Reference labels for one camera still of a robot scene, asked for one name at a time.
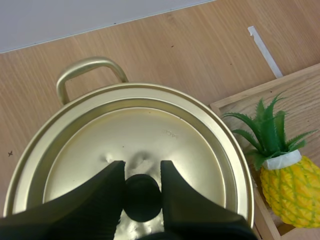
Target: white tape strip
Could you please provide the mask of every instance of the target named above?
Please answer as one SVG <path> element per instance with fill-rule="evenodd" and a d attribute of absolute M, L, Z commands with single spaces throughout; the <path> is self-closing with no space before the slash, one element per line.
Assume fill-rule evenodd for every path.
<path fill-rule="evenodd" d="M 255 26 L 248 27 L 248 31 L 250 32 L 250 36 L 253 36 L 255 44 L 258 46 L 260 52 L 262 53 L 264 59 L 268 63 L 269 67 L 271 68 L 275 77 L 277 79 L 283 77 L 283 74 L 281 73 L 279 67 L 277 66 L 275 60 L 271 56 L 270 52 L 268 51 L 261 37 L 259 36 L 259 33 L 257 32 Z"/>

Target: white band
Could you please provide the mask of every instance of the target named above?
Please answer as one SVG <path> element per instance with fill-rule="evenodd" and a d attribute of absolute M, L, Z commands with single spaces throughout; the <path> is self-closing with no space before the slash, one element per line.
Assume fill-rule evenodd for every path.
<path fill-rule="evenodd" d="M 268 170 L 283 169 L 298 163 L 301 158 L 302 157 L 299 150 L 294 150 L 292 152 L 288 152 L 287 154 L 266 160 L 263 163 L 263 167 Z"/>

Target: gold pot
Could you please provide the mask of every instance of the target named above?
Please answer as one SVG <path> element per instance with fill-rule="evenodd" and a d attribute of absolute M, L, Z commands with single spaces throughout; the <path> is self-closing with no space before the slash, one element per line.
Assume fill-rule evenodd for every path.
<path fill-rule="evenodd" d="M 65 82 L 102 66 L 122 83 L 69 102 Z M 253 188 L 244 155 L 205 105 L 169 87 L 128 83 L 124 71 L 105 57 L 69 66 L 56 89 L 64 107 L 22 154 L 7 192 L 5 216 L 71 191 L 115 160 L 126 161 L 126 178 L 149 174 L 161 186 L 160 161 L 171 160 L 195 190 L 253 226 Z"/>

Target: pineapple leaves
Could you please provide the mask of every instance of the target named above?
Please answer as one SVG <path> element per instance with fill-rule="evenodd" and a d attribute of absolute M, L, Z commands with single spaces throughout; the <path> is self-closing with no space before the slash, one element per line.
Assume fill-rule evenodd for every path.
<path fill-rule="evenodd" d="M 274 124 L 275 124 L 275 130 L 278 137 L 278 143 L 280 150 L 282 152 L 287 152 L 288 148 L 286 146 L 286 133 L 285 133 L 285 111 L 278 111 L 275 114 L 274 118 Z"/>
<path fill-rule="evenodd" d="M 297 143 L 296 145 L 293 145 L 289 148 L 289 152 L 293 152 L 297 149 L 303 148 L 306 145 L 306 140 L 302 140 L 301 142 Z"/>
<path fill-rule="evenodd" d="M 245 124 L 247 124 L 249 126 L 249 128 L 253 131 L 256 139 L 260 143 L 261 148 L 264 149 L 260 130 L 259 130 L 258 126 L 256 125 L 256 123 L 250 117 L 248 117 L 245 114 L 236 113 L 236 112 L 227 112 L 224 114 L 224 117 L 235 117 L 235 118 L 243 121 Z"/>
<path fill-rule="evenodd" d="M 268 106 L 264 105 L 264 100 L 261 98 L 256 105 L 254 119 L 241 113 L 228 112 L 224 114 L 224 117 L 234 117 L 241 120 L 254 133 L 256 139 L 250 132 L 243 129 L 232 131 L 234 134 L 241 135 L 256 148 L 245 153 L 247 158 L 253 159 L 256 170 L 259 170 L 268 159 L 285 155 L 304 147 L 306 140 L 303 138 L 315 132 L 308 131 L 286 141 L 285 118 L 287 113 L 281 110 L 274 115 L 275 104 L 284 99 L 284 97 L 279 97 L 280 94 Z"/>
<path fill-rule="evenodd" d="M 261 137 L 263 139 L 263 145 L 266 150 L 266 155 L 271 155 L 276 152 L 280 152 L 279 140 L 276 132 L 275 119 L 273 116 L 275 104 L 283 98 L 278 98 L 278 94 L 265 109 L 263 114 L 264 121 L 260 125 Z"/>
<path fill-rule="evenodd" d="M 257 106 L 256 106 L 256 109 L 255 109 L 255 119 L 254 119 L 254 121 L 256 123 L 260 123 L 260 122 L 263 121 L 264 112 L 265 112 L 264 99 L 261 98 L 260 101 L 258 102 Z"/>
<path fill-rule="evenodd" d="M 242 137 L 244 137 L 249 143 L 252 144 L 252 146 L 254 146 L 259 152 L 262 152 L 262 148 L 261 146 L 259 145 L 259 143 L 257 143 L 257 141 L 254 139 L 254 137 L 251 135 L 251 133 L 245 131 L 245 130 L 242 130 L 242 129 L 235 129 L 235 130 L 232 130 L 232 132 L 234 134 L 239 134 L 241 135 Z"/>
<path fill-rule="evenodd" d="M 301 139 L 303 139 L 305 136 L 309 135 L 309 134 L 313 134 L 314 132 L 316 132 L 317 130 L 313 130 L 313 131 L 307 131 L 305 133 L 302 133 L 292 139 L 290 139 L 287 143 L 286 143 L 286 147 L 288 149 L 292 148 L 293 145 L 295 145 L 297 142 L 299 142 Z"/>

